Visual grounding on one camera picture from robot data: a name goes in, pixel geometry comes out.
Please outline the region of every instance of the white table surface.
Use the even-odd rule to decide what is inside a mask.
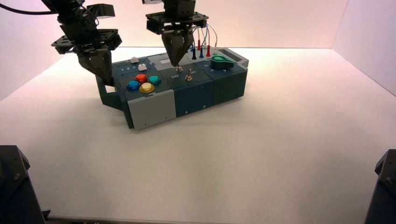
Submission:
[[[52,218],[363,223],[396,98],[330,49],[234,50],[244,97],[140,132],[67,55],[0,102],[0,143],[27,156]]]

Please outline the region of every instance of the small white button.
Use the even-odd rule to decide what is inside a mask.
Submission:
[[[138,63],[138,62],[139,62],[139,59],[138,59],[137,57],[131,58],[131,63],[132,63],[132,64]]]
[[[145,70],[147,70],[146,64],[139,64],[138,70],[139,70],[139,71],[145,71]]]

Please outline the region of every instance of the robotic arm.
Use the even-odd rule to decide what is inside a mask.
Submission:
[[[146,15],[147,29],[162,35],[171,64],[179,67],[194,41],[194,26],[205,27],[209,17],[195,12],[195,0],[143,0],[143,4],[161,2],[164,2],[165,12]]]
[[[111,50],[122,42],[117,29],[96,29],[98,18],[114,17],[112,5],[84,7],[85,0],[42,0],[53,12],[64,36],[52,43],[60,54],[74,52],[82,67],[114,86]],[[195,12],[195,0],[142,0],[143,4],[164,2],[165,12],[148,14],[147,29],[162,35],[171,64],[180,60],[193,43],[193,28],[205,27],[209,17]]]

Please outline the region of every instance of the control panel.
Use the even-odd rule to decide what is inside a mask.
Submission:
[[[189,51],[182,70],[166,53],[113,63],[116,93],[106,93],[97,79],[102,102],[141,130],[243,96],[249,61],[227,48],[210,50],[203,58]]]

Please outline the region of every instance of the screw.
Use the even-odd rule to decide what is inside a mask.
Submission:
[[[391,186],[394,186],[396,183],[395,183],[395,180],[393,180],[392,178],[390,178],[390,177],[387,177],[387,178],[385,178],[385,180],[386,180],[386,183],[388,183],[389,185],[391,185]]]
[[[20,177],[21,177],[21,174],[15,174],[13,180],[18,181]]]

